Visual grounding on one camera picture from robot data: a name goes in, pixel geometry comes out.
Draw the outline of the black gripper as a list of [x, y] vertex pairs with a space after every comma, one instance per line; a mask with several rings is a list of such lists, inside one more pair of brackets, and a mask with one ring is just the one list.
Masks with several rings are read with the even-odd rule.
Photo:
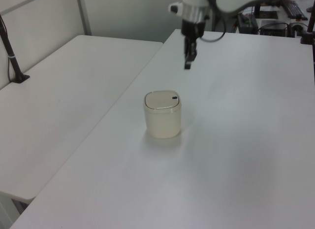
[[184, 69], [190, 69], [190, 61], [194, 61], [197, 56], [196, 40], [204, 35], [206, 22], [193, 23], [187, 20], [182, 20], [181, 33], [184, 35], [184, 54], [185, 64]]

